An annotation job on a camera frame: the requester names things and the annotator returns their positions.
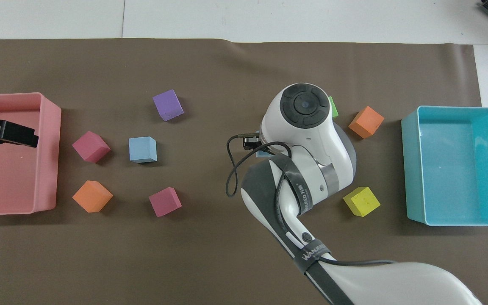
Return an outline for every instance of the foam cube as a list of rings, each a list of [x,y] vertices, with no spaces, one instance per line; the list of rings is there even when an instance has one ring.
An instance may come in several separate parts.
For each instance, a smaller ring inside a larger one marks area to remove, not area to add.
[[[86,181],[73,199],[88,213],[99,212],[112,198],[110,191],[97,181]]]
[[[382,122],[383,116],[367,106],[355,116],[355,119],[349,124],[349,128],[366,139],[376,132]]]
[[[129,139],[129,160],[141,164],[157,161],[157,146],[151,137]]]
[[[358,187],[344,197],[344,201],[355,216],[364,217],[380,206],[369,187]]]
[[[255,156],[256,158],[268,158],[271,157],[272,155],[266,151],[258,150],[256,151]]]
[[[154,96],[153,102],[157,107],[157,112],[159,112],[159,115],[164,121],[168,121],[184,113],[173,89]]]
[[[91,131],[85,133],[76,142],[73,143],[73,148],[78,152],[84,161],[97,163],[109,151],[107,143],[101,137]]]
[[[180,199],[178,199],[176,191],[172,187],[151,195],[149,199],[157,217],[167,215],[177,208],[182,207]]]
[[[335,102],[333,101],[333,97],[329,97],[329,102],[331,103],[331,108],[333,108],[333,119],[337,118],[338,110],[336,110]]]

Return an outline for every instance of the white table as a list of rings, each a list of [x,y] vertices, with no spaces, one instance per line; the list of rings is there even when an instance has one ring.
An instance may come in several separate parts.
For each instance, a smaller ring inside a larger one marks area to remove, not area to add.
[[[117,37],[474,44],[488,107],[488,16],[477,0],[0,0],[0,39]]]

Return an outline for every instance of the orange cube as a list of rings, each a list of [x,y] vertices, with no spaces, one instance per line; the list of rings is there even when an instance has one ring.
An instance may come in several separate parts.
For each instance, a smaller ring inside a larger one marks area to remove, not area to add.
[[[73,199],[88,213],[99,212],[112,198],[110,191],[97,181],[86,181]]]
[[[384,118],[381,114],[378,114],[374,109],[367,106],[355,116],[349,124],[349,128],[363,139],[366,139],[376,132],[383,120]]]

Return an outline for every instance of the plastic bin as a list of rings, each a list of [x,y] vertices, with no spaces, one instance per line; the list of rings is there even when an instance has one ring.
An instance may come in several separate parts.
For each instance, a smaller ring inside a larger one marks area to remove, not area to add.
[[[408,218],[488,226],[488,108],[420,106],[402,144]]]
[[[35,129],[37,148],[0,144],[0,214],[56,206],[61,109],[41,93],[0,94],[0,119]]]

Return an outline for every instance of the circular button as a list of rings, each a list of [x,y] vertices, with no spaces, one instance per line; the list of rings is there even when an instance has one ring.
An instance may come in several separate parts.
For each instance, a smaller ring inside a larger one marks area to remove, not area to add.
[[[318,105],[317,97],[311,93],[303,93],[298,95],[293,102],[295,110],[300,114],[313,114]]]
[[[310,233],[308,232],[304,232],[302,234],[302,240],[305,241],[306,243],[309,243],[310,241],[312,241],[312,235],[310,235]]]

